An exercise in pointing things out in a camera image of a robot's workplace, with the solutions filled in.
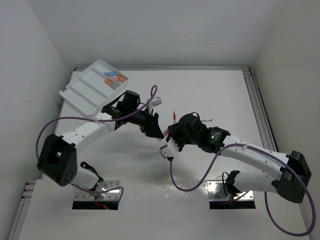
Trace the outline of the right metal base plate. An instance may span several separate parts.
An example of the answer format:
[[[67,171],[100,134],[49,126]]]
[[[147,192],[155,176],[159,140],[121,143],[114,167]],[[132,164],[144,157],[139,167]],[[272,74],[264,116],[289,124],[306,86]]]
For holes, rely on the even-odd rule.
[[[253,192],[237,193],[236,196],[231,197],[229,193],[223,188],[223,182],[221,180],[208,180],[207,182],[208,199],[210,203],[224,203],[227,201],[253,201]]]

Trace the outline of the white compartment tray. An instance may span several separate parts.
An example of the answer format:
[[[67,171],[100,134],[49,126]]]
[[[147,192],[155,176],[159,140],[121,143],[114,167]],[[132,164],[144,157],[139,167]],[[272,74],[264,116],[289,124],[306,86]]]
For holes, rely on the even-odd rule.
[[[116,72],[117,75],[120,74],[127,80],[122,82],[119,87],[115,87],[113,84],[108,85],[105,83],[105,79],[117,78],[117,75],[106,76],[104,75],[106,72]],[[92,118],[105,105],[120,96],[129,84],[128,77],[103,60],[98,59],[67,84],[65,90],[61,90],[59,95],[85,117]]]

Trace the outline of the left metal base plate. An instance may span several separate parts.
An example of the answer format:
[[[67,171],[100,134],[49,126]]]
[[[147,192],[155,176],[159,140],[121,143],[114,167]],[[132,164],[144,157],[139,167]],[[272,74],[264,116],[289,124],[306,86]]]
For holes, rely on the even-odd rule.
[[[92,192],[99,193],[89,193],[78,188],[75,189],[74,200],[75,201],[89,201],[94,202],[98,200],[100,202],[111,202],[118,201],[122,194],[122,186],[120,181],[113,180],[105,180],[103,182],[99,182]]]

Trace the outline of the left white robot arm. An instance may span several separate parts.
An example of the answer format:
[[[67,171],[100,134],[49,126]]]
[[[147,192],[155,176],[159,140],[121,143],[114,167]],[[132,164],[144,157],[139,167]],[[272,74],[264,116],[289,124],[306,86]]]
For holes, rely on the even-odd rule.
[[[160,97],[152,95],[142,105],[138,93],[126,90],[80,127],[61,135],[47,136],[37,168],[61,187],[73,185],[95,190],[103,178],[86,162],[78,163],[78,155],[96,140],[127,123],[139,126],[147,137],[163,139],[159,115],[153,110],[161,103]]]

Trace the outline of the metal base plate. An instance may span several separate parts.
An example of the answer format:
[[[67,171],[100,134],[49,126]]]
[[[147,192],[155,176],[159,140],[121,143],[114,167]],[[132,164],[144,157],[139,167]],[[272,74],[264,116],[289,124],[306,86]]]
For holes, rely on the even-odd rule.
[[[229,193],[223,188],[223,182],[221,180],[208,180],[207,182],[208,199],[210,203],[224,203],[227,201],[253,201],[253,192],[237,193],[236,196],[231,197]]]
[[[92,192],[99,193],[89,193],[78,188],[75,189],[74,200],[75,201],[89,201],[94,202],[98,200],[100,202],[111,202],[118,201],[122,194],[122,186],[120,181],[113,180],[105,180],[103,182],[99,182]]]

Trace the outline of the purple pink highlighter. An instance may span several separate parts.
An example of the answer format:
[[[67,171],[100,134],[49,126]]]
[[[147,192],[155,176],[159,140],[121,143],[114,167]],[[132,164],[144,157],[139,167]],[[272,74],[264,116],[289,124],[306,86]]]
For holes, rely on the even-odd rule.
[[[167,135],[169,134],[169,129],[167,128],[165,131],[162,132],[162,134],[163,134],[164,136],[167,136]]]

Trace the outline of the blue highlighter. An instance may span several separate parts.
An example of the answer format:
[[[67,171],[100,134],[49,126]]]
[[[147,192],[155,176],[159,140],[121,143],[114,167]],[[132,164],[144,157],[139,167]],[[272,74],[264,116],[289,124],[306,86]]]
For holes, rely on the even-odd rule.
[[[117,75],[117,73],[114,72],[114,71],[112,71],[112,72],[104,72],[103,74],[104,74],[105,76],[111,76],[111,77],[114,77],[114,76]]]

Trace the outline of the orange capped white highlighter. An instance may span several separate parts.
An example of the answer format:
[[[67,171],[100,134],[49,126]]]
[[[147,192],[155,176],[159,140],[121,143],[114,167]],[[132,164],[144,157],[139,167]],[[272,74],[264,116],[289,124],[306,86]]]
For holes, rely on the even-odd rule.
[[[119,86],[121,86],[121,83],[118,82],[117,80],[111,79],[111,78],[106,78],[104,80],[104,82],[108,85],[114,85],[116,88],[118,88]]]

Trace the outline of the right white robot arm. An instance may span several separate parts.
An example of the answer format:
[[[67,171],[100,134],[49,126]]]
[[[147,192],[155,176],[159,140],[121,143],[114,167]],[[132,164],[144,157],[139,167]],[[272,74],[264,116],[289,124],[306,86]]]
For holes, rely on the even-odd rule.
[[[163,158],[172,160],[186,145],[198,146],[216,157],[241,161],[261,170],[259,174],[233,170],[224,182],[226,191],[236,196],[246,191],[277,193],[283,199],[300,204],[311,178],[304,155],[267,150],[248,143],[219,127],[207,127],[198,114],[184,115],[168,127],[165,145],[159,150]]]

